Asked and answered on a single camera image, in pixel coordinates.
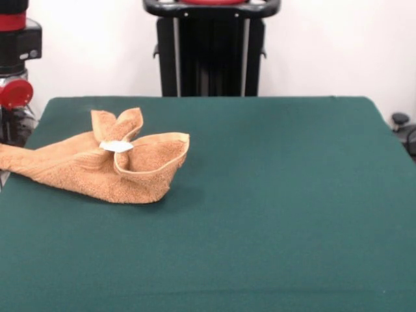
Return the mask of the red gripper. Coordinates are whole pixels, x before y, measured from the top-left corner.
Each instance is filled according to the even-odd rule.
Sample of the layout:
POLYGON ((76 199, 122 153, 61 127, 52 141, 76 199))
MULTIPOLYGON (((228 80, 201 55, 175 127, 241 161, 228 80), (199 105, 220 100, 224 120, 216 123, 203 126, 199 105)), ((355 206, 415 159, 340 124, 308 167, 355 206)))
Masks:
POLYGON ((25 107, 33 98, 33 87, 25 79, 15 79, 1 87, 1 106, 6 109, 25 107))

